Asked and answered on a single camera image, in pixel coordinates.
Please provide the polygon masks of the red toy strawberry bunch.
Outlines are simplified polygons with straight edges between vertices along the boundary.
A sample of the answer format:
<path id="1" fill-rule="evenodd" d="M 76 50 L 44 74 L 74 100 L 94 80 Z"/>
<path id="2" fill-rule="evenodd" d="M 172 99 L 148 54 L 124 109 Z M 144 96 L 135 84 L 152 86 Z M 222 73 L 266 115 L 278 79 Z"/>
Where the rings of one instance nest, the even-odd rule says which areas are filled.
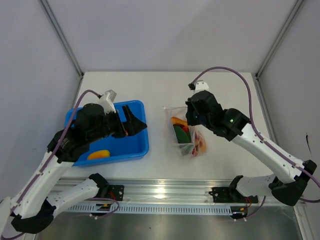
<path id="1" fill-rule="evenodd" d="M 189 126 L 188 132 L 190 143 L 182 143 L 179 147 L 182 156 L 197 157 L 205 154 L 207 152 L 207 144 L 201 132 L 194 126 Z"/>

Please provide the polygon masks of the orange toy meat slice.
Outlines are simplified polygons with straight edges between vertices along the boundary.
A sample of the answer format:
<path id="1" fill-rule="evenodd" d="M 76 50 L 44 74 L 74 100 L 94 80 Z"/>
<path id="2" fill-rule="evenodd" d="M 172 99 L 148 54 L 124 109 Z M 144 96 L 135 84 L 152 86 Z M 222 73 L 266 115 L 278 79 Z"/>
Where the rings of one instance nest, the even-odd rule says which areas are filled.
<path id="1" fill-rule="evenodd" d="M 175 117 L 175 116 L 171 117 L 170 120 L 171 120 L 171 123 L 172 123 L 172 126 L 173 126 L 173 130 L 174 130 L 174 125 L 178 125 L 178 126 L 182 127 L 182 129 L 183 129 L 187 134 L 189 134 L 189 126 L 188 126 L 188 123 L 187 123 L 185 120 L 182 120 L 182 119 L 180 119 L 180 118 L 178 118 L 178 117 Z"/>

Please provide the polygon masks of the green toy cucumber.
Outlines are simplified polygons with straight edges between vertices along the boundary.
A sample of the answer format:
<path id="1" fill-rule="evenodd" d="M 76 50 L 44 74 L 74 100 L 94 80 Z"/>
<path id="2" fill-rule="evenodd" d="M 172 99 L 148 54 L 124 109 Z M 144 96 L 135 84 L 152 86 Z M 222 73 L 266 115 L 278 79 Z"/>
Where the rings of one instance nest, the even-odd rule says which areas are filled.
<path id="1" fill-rule="evenodd" d="M 186 133 L 183 128 L 179 125 L 174 125 L 174 132 L 176 135 L 177 142 L 179 144 L 189 144 L 191 143 L 191 137 L 188 133 Z"/>

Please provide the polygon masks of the clear zip top bag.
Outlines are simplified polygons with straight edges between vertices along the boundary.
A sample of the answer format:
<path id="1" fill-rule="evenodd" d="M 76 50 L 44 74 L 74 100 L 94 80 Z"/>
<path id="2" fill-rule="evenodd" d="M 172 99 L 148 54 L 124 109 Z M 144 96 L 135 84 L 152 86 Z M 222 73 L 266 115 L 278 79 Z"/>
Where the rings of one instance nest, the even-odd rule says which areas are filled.
<path id="1" fill-rule="evenodd" d="M 187 107 L 164 107 L 165 134 L 168 145 L 181 156 L 195 158 L 207 152 L 206 140 L 196 126 L 188 125 Z"/>

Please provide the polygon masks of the blue plastic bin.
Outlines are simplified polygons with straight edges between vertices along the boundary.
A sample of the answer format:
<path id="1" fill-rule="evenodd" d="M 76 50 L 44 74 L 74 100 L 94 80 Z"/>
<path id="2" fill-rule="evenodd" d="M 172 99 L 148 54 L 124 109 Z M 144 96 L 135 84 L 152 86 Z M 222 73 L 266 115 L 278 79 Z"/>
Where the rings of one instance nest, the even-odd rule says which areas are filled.
<path id="1" fill-rule="evenodd" d="M 129 106 L 132 113 L 142 122 L 146 123 L 146 113 L 144 104 L 140 100 L 129 100 L 117 102 L 114 104 L 115 109 L 119 112 L 119 117 L 125 121 L 125 114 L 122 110 L 123 106 Z M 90 154 L 97 151 L 108 150 L 109 157 L 97 158 L 89 160 Z M 81 155 L 75 167 L 89 167 L 96 165 L 104 165 L 111 163 L 126 162 L 142 159 L 149 151 L 148 130 L 144 129 L 134 136 L 125 138 L 114 138 L 112 136 L 100 139 L 89 146 L 89 151 Z"/>

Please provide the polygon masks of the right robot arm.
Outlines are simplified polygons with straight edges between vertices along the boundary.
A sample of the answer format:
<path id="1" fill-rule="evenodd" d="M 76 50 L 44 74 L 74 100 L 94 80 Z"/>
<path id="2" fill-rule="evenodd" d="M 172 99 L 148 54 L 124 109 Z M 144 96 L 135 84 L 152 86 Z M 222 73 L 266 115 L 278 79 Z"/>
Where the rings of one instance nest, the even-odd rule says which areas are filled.
<path id="1" fill-rule="evenodd" d="M 186 101 L 187 123 L 202 125 L 216 136 L 245 149 L 271 171 L 260 177 L 236 176 L 228 187 L 228 196 L 234 202 L 245 197 L 272 196 L 279 202 L 295 206 L 315 172 L 312 160 L 302 161 L 284 151 L 259 132 L 253 121 L 235 108 L 223 109 L 215 96 L 207 90 L 195 93 Z"/>

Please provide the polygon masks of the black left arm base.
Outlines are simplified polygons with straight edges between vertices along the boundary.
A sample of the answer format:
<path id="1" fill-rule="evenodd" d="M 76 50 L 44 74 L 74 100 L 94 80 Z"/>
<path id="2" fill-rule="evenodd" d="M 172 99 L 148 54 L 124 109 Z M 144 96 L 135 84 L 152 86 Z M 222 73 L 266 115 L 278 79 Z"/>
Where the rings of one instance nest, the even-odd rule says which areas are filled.
<path id="1" fill-rule="evenodd" d="M 124 197 L 125 186 L 124 185 L 108 185 L 100 189 L 95 196 L 96 198 L 109 198 L 116 201 L 122 201 Z"/>

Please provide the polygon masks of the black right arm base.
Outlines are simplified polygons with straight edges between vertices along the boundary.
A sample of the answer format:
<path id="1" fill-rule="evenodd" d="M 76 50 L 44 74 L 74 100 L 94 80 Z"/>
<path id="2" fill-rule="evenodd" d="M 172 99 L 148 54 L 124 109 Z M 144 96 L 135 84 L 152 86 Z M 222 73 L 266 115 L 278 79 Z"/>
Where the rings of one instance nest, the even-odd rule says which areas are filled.
<path id="1" fill-rule="evenodd" d="M 214 203 L 257 204 L 259 202 L 257 196 L 250 195 L 246 197 L 239 193 L 236 189 L 230 187 L 212 187 L 208 194 L 212 196 Z"/>

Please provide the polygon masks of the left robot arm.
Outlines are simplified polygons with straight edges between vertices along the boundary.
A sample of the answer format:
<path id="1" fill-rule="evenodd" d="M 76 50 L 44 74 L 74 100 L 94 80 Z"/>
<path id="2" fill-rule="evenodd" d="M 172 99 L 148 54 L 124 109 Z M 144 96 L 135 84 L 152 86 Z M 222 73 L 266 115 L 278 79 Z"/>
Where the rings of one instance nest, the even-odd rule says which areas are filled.
<path id="1" fill-rule="evenodd" d="M 42 162 L 22 192 L 11 201 L 11 225 L 17 232 L 37 234 L 69 207 L 87 199 L 109 196 L 109 183 L 99 173 L 61 193 L 51 194 L 61 176 L 90 150 L 90 145 L 106 137 L 131 137 L 147 128 L 128 105 L 122 106 L 125 121 L 117 111 L 106 113 L 97 103 L 73 111 L 71 127 L 57 132 L 47 146 Z"/>

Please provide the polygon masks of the yellow toy pepper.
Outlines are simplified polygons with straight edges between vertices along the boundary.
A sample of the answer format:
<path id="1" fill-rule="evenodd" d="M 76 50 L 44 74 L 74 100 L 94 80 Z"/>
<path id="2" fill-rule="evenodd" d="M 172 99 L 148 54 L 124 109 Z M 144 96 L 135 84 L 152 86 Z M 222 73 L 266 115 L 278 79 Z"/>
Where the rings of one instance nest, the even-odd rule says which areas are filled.
<path id="1" fill-rule="evenodd" d="M 88 155 L 87 160 L 97 160 L 103 158 L 109 158 L 111 156 L 110 152 L 106 149 L 92 152 Z"/>

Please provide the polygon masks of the aluminium mounting rail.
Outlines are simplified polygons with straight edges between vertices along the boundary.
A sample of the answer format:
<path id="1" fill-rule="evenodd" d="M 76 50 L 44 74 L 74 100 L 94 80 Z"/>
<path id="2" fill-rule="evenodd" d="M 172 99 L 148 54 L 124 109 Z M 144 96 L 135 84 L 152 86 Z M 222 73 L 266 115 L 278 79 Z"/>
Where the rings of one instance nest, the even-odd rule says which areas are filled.
<path id="1" fill-rule="evenodd" d="M 117 179 L 111 185 L 123 185 L 123 204 L 212 205 L 209 191 L 226 187 L 230 180 Z"/>

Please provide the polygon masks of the left aluminium frame post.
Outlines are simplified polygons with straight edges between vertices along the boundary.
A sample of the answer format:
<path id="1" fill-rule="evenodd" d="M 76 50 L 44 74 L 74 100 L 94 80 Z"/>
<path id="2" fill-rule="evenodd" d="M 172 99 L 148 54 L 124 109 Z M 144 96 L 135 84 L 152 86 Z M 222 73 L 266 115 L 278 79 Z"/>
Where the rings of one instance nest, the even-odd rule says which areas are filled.
<path id="1" fill-rule="evenodd" d="M 75 72 L 77 73 L 77 75 L 82 78 L 84 73 L 80 67 L 80 64 L 78 62 L 78 60 L 76 59 L 76 56 L 59 24 L 59 21 L 54 13 L 54 11 L 52 10 L 50 3 L 48 0 L 38 0 L 39 5 L 41 6 L 45 16 L 48 19 L 49 24 L 51 25 L 58 41 L 60 42 L 67 58 L 69 59 L 70 63 L 72 64 Z"/>

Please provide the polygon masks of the aluminium frame post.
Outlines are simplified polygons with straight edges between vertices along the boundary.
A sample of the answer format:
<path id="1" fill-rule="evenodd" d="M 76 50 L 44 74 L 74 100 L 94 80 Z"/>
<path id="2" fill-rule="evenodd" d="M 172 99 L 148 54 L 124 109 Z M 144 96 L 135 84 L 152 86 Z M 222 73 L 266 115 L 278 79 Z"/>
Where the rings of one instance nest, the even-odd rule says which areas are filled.
<path id="1" fill-rule="evenodd" d="M 67 58 L 69 59 L 70 63 L 72 64 L 75 72 L 77 73 L 77 75 L 82 78 L 84 73 L 80 67 L 80 64 L 78 62 L 78 60 L 76 59 L 76 56 L 59 24 L 59 21 L 54 13 L 54 11 L 52 10 L 50 3 L 48 0 L 38 0 L 39 5 L 41 6 L 45 16 L 48 19 L 49 24 L 51 25 L 58 41 L 60 42 Z"/>
<path id="2" fill-rule="evenodd" d="M 306 0 L 296 0 L 294 2 L 293 7 L 290 9 L 275 39 L 273 40 L 270 48 L 268 49 L 267 54 L 263 58 L 263 61 L 261 62 L 257 72 L 255 73 L 255 77 L 257 80 L 261 78 L 264 71 L 273 59 L 274 55 L 277 53 L 279 47 L 281 46 L 282 42 L 284 41 L 286 35 L 288 34 L 290 28 L 293 26 L 296 18 L 298 17 L 306 2 Z"/>

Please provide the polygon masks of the right aluminium frame post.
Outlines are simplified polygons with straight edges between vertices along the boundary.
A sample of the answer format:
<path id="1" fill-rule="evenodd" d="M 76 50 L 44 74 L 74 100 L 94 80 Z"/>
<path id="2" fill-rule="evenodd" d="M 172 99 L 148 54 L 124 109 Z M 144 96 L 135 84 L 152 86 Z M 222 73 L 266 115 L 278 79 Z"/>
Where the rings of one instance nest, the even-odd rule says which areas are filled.
<path id="1" fill-rule="evenodd" d="M 298 17 L 306 2 L 306 0 L 296 0 L 294 2 L 293 7 L 290 9 L 275 39 L 273 40 L 270 48 L 268 49 L 267 54 L 263 58 L 263 61 L 261 62 L 257 72 L 255 73 L 255 77 L 257 80 L 261 78 L 264 71 L 273 59 L 274 55 L 277 53 L 279 47 L 281 46 L 282 42 L 284 41 L 286 35 L 288 34 L 290 28 L 293 26 L 296 18 Z"/>

